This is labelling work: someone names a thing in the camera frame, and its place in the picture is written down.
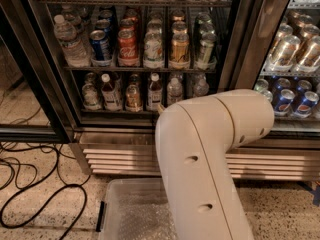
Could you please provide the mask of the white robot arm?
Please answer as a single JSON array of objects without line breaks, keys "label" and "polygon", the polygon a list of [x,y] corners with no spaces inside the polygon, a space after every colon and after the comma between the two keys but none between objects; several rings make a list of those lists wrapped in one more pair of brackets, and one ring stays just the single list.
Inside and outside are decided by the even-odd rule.
[{"label": "white robot arm", "polygon": [[226,153],[266,136],[273,124],[271,103],[248,89],[161,112],[156,154],[179,240],[254,240]]}]

